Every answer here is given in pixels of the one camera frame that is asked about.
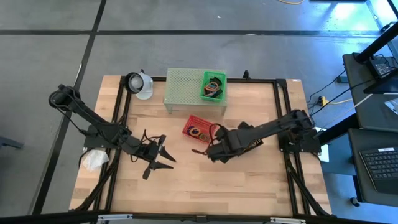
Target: red plastic bin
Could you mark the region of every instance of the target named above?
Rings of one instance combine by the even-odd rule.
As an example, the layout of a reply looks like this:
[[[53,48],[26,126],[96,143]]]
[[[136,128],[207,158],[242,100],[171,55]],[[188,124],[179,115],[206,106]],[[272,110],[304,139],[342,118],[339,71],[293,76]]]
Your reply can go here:
[[[189,134],[187,133],[187,130],[188,130],[188,128],[189,128],[190,126],[194,126],[195,128],[198,128],[198,129],[200,130],[201,133],[207,134],[207,135],[210,137],[210,135],[209,135],[209,128],[210,128],[210,126],[211,126],[212,124],[213,124],[213,123],[211,123],[211,122],[209,122],[209,121],[207,121],[207,120],[204,120],[204,119],[198,118],[197,116],[191,115],[191,116],[189,116],[189,119],[188,119],[187,123],[185,124],[184,129],[182,130],[182,134],[184,134],[184,135],[186,135],[186,136],[189,136],[190,138],[196,139],[196,140],[198,140],[198,141],[200,141],[200,142],[209,143],[209,142],[210,142],[210,138],[209,138],[208,141],[204,141],[204,140],[200,139],[199,137],[196,138],[196,137],[194,137],[194,136],[189,135]],[[217,131],[217,129],[218,129],[217,126],[213,126],[213,127],[211,128],[211,134],[212,134],[212,136],[214,136],[214,134],[215,134],[215,132]]]

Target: gray floor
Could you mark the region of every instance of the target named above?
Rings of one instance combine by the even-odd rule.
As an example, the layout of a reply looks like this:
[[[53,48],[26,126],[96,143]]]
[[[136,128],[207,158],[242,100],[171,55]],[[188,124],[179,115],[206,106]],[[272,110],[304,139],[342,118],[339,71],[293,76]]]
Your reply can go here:
[[[90,30],[99,4],[100,0],[0,1],[0,29]],[[302,5],[288,6],[265,0],[108,0],[99,29],[328,31],[377,30],[377,25],[365,3],[306,0]],[[29,212],[61,118],[48,105],[48,95],[59,83],[73,84],[87,40],[87,35],[0,35],[0,135],[25,143],[20,151],[8,147],[0,150],[0,217]],[[360,52],[373,40],[249,35],[97,36],[81,95],[88,106],[94,107],[103,75],[125,75],[143,68],[149,75],[164,76],[169,67],[187,67],[225,69],[229,77],[241,77],[247,69],[254,78],[299,78],[308,98],[344,70],[343,54]],[[391,54],[387,48],[381,53]],[[347,88],[334,83],[322,95],[330,99]],[[350,97],[347,93],[341,100]],[[351,106],[352,103],[331,105],[319,112],[315,121],[323,126]],[[83,128],[88,125],[75,116],[73,119]],[[45,213],[67,211],[82,145],[83,136],[70,127]],[[396,222],[391,216],[398,212],[396,208],[354,208],[348,204],[354,196],[350,177],[326,174],[325,181],[335,215]],[[381,219],[377,219],[379,214],[383,214]]]

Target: green plastic bin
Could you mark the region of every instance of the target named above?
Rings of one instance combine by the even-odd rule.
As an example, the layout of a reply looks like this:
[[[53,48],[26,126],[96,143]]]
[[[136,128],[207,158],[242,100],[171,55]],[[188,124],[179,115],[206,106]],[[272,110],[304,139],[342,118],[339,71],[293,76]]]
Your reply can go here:
[[[209,83],[210,79],[212,79],[214,77],[218,78],[223,83],[221,86],[221,89],[223,90],[223,92],[220,95],[218,95],[216,98],[205,96],[205,86],[207,85],[207,83]],[[225,73],[205,71],[205,74],[203,74],[203,80],[201,83],[200,98],[202,98],[203,100],[208,100],[208,101],[221,102],[221,101],[223,101],[223,99],[225,97],[225,93],[226,93],[225,89],[226,89]]]

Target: keyboard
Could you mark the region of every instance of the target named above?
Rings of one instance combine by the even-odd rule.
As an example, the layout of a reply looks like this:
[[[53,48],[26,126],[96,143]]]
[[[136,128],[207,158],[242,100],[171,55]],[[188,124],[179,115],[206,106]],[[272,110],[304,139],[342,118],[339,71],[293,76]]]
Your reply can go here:
[[[376,191],[398,194],[398,150],[371,149],[360,154]]]

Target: wooden table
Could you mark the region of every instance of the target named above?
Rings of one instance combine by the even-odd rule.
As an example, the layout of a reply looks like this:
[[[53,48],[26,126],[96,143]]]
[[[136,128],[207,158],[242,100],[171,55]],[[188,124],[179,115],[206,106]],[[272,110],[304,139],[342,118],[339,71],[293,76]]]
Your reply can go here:
[[[119,80],[120,76],[104,76],[99,91],[95,112],[108,121],[112,117]],[[307,110],[301,81],[287,80],[287,86],[292,109]],[[166,150],[177,162],[158,158],[174,169],[156,170],[148,180],[143,180],[147,163],[141,160],[132,163],[122,152],[112,212],[292,215],[287,175],[276,135],[263,139],[264,144],[259,148],[223,164],[194,154],[191,149],[202,151],[206,144],[182,134],[191,114],[227,128],[236,128],[241,121],[257,126],[277,119],[271,84],[229,83],[228,107],[223,117],[219,108],[206,106],[175,106],[172,114],[168,114],[163,104],[164,94],[165,82],[154,82],[151,99],[139,100],[132,96],[127,125],[137,138],[144,129],[148,136],[165,134]],[[319,160],[306,153],[301,153],[301,158],[306,186],[323,209],[331,212]],[[81,166],[70,208],[82,203],[99,176],[99,171],[89,172]],[[104,208],[107,192],[108,186],[103,190],[100,208]],[[299,211],[303,213],[297,186],[296,195]]]

